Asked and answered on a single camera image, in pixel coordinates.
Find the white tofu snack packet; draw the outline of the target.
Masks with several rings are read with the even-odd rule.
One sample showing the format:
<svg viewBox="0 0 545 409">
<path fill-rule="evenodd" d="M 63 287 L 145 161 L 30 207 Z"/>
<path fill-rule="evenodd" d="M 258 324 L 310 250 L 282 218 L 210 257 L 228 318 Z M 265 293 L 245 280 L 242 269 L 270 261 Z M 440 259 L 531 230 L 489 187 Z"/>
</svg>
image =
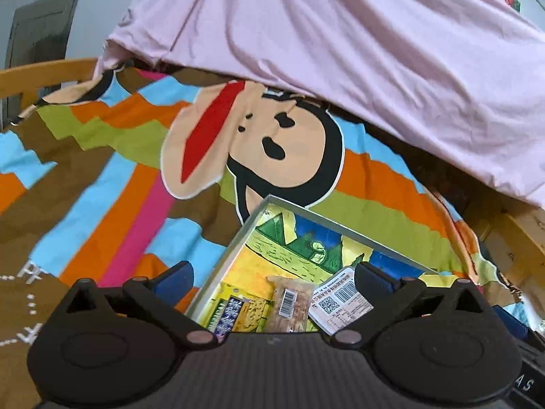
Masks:
<svg viewBox="0 0 545 409">
<path fill-rule="evenodd" d="M 328 335 L 341 331 L 373 309 L 358 291 L 354 275 L 352 267 L 345 267 L 313 293 L 309 318 Z"/>
</svg>

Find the yellow green snack packet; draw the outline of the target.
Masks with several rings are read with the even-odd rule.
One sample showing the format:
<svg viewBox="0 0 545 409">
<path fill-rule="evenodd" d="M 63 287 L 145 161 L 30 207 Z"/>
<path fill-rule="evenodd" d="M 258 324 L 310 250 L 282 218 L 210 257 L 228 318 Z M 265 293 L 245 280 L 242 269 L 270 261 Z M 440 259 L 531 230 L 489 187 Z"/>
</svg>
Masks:
<svg viewBox="0 0 545 409">
<path fill-rule="evenodd" d="M 204 326 L 219 342 L 230 332 L 263 331 L 271 302 L 231 284 L 220 283 L 210 301 L 212 306 L 204 319 Z"/>
</svg>

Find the clear nut bar packet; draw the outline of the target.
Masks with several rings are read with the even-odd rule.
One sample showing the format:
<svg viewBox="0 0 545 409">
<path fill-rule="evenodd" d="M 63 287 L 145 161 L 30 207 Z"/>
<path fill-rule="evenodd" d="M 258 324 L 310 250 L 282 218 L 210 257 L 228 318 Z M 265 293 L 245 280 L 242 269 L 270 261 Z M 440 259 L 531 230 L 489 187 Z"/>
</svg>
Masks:
<svg viewBox="0 0 545 409">
<path fill-rule="evenodd" d="M 268 276 L 267 281 L 274 287 L 274 293 L 263 331 L 268 333 L 306 332 L 309 308 L 316 285 L 281 276 Z"/>
</svg>

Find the illustrated metal tray box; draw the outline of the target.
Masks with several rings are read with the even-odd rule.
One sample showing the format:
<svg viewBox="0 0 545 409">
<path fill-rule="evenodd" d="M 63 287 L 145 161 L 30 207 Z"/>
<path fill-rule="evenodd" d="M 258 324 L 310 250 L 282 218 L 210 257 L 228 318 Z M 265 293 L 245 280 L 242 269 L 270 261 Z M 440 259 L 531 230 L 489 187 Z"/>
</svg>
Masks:
<svg viewBox="0 0 545 409">
<path fill-rule="evenodd" d="M 316 289 L 345 267 L 372 262 L 392 277 L 419 277 L 428 268 L 318 213 L 266 198 L 243 225 L 193 299 L 188 315 L 204 326 L 220 283 L 271 302 L 268 276 L 313 283 Z"/>
</svg>

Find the brown monkey pattern blanket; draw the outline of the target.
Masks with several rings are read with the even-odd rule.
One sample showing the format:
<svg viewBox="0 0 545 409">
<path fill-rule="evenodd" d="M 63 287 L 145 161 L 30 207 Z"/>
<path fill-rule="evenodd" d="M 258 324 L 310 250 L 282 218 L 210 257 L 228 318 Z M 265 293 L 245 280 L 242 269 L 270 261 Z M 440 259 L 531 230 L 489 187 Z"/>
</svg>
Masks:
<svg viewBox="0 0 545 409">
<path fill-rule="evenodd" d="M 240 229 L 236 177 L 190 199 L 162 184 L 162 144 L 175 117 L 206 87 L 230 104 L 226 79 L 182 69 L 134 67 L 37 103 L 1 134 L 1 404 L 31 408 L 39 397 L 26 356 L 67 288 L 81 277 L 119 285 L 182 260 L 201 285 Z M 325 107 L 344 139 L 332 190 L 314 212 L 389 246 L 427 268 L 425 281 L 475 281 L 489 302 L 520 320 L 520 291 L 483 255 L 475 233 L 439 193 L 419 182 L 370 126 Z"/>
</svg>

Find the pink draped sheet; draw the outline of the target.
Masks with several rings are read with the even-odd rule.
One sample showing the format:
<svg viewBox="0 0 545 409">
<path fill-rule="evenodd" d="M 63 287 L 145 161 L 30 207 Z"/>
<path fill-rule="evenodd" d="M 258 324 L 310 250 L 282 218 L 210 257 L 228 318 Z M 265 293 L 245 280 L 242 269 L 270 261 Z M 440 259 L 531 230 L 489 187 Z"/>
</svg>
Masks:
<svg viewBox="0 0 545 409">
<path fill-rule="evenodd" d="M 133 0 L 97 68 L 130 57 L 325 99 L 544 203 L 544 33 L 504 0 Z"/>
</svg>

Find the grey door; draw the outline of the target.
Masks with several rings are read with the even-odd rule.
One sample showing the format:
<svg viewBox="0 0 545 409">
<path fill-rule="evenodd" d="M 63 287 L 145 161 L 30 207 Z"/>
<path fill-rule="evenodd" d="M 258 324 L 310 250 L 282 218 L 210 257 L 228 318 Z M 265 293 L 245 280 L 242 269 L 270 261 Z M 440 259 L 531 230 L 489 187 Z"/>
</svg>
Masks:
<svg viewBox="0 0 545 409">
<path fill-rule="evenodd" d="M 5 68 L 64 59 L 78 1 L 38 0 L 19 7 L 13 17 Z"/>
</svg>

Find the wooden bed frame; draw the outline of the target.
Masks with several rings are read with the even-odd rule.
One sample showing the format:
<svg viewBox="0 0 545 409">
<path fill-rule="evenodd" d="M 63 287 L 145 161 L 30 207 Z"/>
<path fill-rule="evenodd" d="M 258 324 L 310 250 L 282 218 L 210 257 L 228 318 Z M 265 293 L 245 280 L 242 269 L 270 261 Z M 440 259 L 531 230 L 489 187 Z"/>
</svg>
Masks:
<svg viewBox="0 0 545 409">
<path fill-rule="evenodd" d="M 63 90 L 75 91 L 95 80 L 93 59 L 56 60 L 5 69 L 1 93 L 15 98 L 17 113 L 10 126 L 27 118 L 37 103 Z M 544 245 L 544 215 L 528 205 L 505 198 L 470 176 L 424 151 L 419 151 L 356 117 L 376 138 L 400 155 L 413 176 L 445 198 L 475 233 L 479 248 L 528 304 L 529 320 L 544 316 L 544 258 L 534 256 Z"/>
</svg>

